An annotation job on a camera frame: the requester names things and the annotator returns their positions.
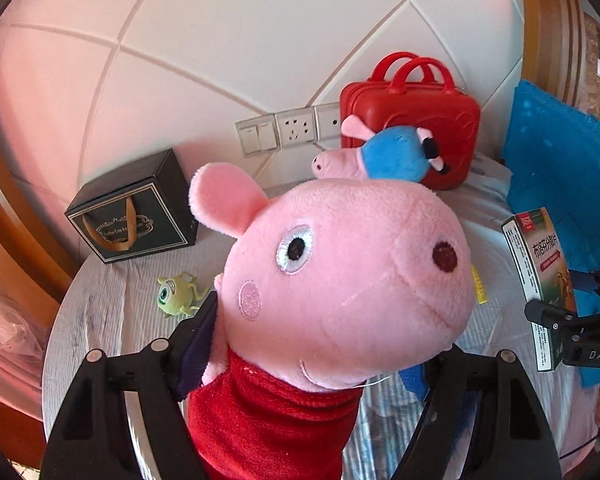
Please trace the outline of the rolled patterned carpet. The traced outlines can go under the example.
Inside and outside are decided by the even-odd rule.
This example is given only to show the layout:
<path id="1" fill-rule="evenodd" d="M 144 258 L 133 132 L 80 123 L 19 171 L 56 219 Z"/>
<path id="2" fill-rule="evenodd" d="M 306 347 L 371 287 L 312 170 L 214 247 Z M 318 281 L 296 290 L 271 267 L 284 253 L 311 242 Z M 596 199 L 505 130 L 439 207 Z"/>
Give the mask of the rolled patterned carpet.
<path id="1" fill-rule="evenodd" d="M 583 39 L 577 109 L 600 120 L 600 21 L 588 13 L 583 14 Z"/>

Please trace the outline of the red toy suitcase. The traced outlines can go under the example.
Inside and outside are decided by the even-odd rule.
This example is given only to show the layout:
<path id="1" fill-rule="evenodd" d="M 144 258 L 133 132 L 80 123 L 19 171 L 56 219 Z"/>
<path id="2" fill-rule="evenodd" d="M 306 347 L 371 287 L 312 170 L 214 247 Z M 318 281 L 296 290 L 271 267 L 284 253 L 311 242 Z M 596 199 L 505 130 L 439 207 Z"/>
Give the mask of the red toy suitcase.
<path id="1" fill-rule="evenodd" d="M 394 126 L 431 131 L 447 174 L 429 170 L 424 185 L 449 190 L 468 176 L 477 144 L 480 106 L 455 84 L 446 66 L 435 58 L 407 51 L 386 55 L 363 81 L 344 86 L 340 118 L 358 116 L 373 132 Z"/>

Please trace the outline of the green white medicine box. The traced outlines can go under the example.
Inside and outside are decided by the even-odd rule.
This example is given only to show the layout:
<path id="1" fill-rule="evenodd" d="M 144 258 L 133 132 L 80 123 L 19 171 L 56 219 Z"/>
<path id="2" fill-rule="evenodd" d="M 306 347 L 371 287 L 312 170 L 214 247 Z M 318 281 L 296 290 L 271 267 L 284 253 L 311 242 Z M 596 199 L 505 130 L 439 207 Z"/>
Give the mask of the green white medicine box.
<path id="1" fill-rule="evenodd" d="M 526 301 L 542 300 L 568 314 L 576 312 L 568 264 L 547 209 L 514 214 L 502 232 Z"/>

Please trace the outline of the black gift box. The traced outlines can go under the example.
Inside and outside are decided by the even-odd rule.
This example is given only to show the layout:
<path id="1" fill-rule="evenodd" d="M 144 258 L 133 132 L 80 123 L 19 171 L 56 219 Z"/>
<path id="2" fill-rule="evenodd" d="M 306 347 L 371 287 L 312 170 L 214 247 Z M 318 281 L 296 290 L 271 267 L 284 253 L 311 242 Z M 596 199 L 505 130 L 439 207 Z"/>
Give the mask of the black gift box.
<path id="1" fill-rule="evenodd" d="M 133 160 L 87 182 L 65 211 L 103 263 L 193 246 L 198 222 L 173 150 Z"/>

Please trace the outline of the small green monster toy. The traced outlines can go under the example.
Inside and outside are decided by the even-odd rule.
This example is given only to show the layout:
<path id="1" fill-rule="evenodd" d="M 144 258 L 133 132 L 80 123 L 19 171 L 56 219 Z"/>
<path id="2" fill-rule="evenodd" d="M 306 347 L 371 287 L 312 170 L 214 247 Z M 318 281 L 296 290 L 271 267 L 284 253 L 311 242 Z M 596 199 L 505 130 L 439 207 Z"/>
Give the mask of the small green monster toy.
<path id="1" fill-rule="evenodd" d="M 210 287 L 199 288 L 195 275 L 188 272 L 157 278 L 156 304 L 165 318 L 185 315 L 192 318 L 202 306 Z"/>

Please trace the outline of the blue plastic storage crate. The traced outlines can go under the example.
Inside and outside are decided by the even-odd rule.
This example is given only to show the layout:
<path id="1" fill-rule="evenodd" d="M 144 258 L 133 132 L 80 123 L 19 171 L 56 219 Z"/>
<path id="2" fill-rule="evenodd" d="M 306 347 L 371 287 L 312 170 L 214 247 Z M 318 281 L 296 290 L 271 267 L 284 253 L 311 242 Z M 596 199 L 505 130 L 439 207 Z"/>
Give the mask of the blue plastic storage crate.
<path id="1" fill-rule="evenodd" d="M 600 270 L 600 121 L 558 101 L 529 81 L 515 89 L 502 151 L 512 173 L 507 203 L 514 214 L 544 207 L 568 271 Z M 600 298 L 573 289 L 577 311 L 600 313 Z M 531 323 L 540 372 L 562 362 L 562 335 Z M 581 384 L 600 384 L 600 367 L 580 367 Z"/>

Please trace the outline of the blue dressed pig plush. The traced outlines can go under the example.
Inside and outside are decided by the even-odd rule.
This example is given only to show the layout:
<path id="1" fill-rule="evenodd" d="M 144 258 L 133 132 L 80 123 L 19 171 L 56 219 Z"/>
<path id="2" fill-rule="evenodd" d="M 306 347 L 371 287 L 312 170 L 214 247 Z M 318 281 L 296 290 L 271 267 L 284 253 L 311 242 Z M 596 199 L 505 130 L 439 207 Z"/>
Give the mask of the blue dressed pig plush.
<path id="1" fill-rule="evenodd" d="M 422 182 L 430 170 L 447 174 L 431 131 L 394 126 L 373 132 L 361 118 L 350 115 L 342 122 L 342 133 L 363 141 L 358 148 L 336 148 L 312 160 L 317 179 L 396 179 Z"/>

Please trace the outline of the red dressed pink pig plush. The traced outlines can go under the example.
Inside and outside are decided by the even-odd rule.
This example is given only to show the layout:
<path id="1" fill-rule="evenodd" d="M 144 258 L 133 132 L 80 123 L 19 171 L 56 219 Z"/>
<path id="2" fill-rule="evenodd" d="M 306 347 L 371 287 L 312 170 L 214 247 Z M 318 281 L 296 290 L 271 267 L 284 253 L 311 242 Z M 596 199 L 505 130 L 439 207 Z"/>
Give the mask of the red dressed pink pig plush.
<path id="1" fill-rule="evenodd" d="M 454 211 L 402 180 L 312 180 L 271 198 L 201 167 L 189 206 L 233 246 L 187 426 L 211 479 L 337 479 L 364 384 L 448 350 L 475 307 Z"/>

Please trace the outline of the yellow plastic hanger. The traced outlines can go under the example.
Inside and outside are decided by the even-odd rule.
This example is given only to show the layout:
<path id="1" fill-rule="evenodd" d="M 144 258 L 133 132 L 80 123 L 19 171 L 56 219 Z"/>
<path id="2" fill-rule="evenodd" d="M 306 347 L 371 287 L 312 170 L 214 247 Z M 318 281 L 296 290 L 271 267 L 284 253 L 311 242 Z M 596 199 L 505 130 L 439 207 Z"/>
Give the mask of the yellow plastic hanger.
<path id="1" fill-rule="evenodd" d="M 488 302 L 488 296 L 486 296 L 486 288 L 483 285 L 481 276 L 475 266 L 471 267 L 472 280 L 474 281 L 475 294 L 478 304 L 486 304 Z"/>

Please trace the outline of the wall socket panel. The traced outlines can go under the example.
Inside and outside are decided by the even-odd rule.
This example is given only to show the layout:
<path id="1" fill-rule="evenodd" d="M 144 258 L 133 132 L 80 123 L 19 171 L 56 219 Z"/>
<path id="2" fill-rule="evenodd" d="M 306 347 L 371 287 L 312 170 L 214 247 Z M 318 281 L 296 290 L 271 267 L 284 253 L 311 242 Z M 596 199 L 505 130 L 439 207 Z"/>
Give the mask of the wall socket panel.
<path id="1" fill-rule="evenodd" d="M 284 110 L 236 122 L 235 130 L 246 156 L 305 145 L 321 150 L 340 147 L 338 103 Z"/>

